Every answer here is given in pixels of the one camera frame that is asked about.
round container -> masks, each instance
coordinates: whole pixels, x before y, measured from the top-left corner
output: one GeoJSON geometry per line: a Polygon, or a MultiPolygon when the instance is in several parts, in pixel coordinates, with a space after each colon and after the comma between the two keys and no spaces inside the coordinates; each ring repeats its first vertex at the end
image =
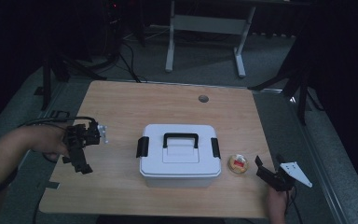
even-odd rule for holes
{"type": "Polygon", "coordinates": [[[227,164],[230,171],[237,175],[244,174],[249,168],[249,162],[240,154],[230,156],[227,164]]]}

black strap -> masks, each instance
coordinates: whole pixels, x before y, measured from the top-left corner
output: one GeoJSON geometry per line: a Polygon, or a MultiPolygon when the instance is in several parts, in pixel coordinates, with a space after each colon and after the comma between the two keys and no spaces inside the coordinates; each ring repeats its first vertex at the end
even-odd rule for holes
{"type": "Polygon", "coordinates": [[[4,180],[4,182],[2,182],[0,184],[0,192],[7,188],[7,186],[14,180],[14,178],[16,178],[17,175],[17,167],[16,169],[14,169],[14,171],[6,178],[6,180],[4,180]]]}

white box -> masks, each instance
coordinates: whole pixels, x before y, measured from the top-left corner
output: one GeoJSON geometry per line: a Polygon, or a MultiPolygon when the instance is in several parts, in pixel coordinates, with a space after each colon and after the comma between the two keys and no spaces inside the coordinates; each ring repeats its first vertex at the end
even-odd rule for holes
{"type": "Polygon", "coordinates": [[[149,124],[138,141],[137,157],[148,187],[207,188],[221,173],[210,125],[149,124]]]}

black handle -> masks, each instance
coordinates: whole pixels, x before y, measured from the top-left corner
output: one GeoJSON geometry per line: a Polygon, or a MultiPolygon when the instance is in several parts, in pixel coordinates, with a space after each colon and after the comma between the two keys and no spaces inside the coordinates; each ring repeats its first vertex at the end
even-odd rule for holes
{"type": "Polygon", "coordinates": [[[165,133],[162,147],[167,146],[168,138],[194,138],[194,148],[199,148],[199,135],[196,133],[165,133]]]}

light wood tabletop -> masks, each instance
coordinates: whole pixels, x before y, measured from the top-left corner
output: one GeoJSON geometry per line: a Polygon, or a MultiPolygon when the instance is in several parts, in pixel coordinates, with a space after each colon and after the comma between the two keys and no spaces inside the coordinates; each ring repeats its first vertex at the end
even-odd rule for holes
{"type": "Polygon", "coordinates": [[[40,203],[45,213],[178,217],[267,217],[267,184],[255,157],[273,170],[252,93],[246,89],[174,84],[94,81],[77,114],[106,125],[108,144],[85,148],[93,172],[76,173],[58,161],[40,203]],[[201,95],[209,101],[202,103],[201,95]],[[146,125],[208,124],[219,141],[222,171],[205,189],[149,188],[135,158],[146,125]],[[244,175],[227,167],[230,155],[250,164],[244,175]]]}

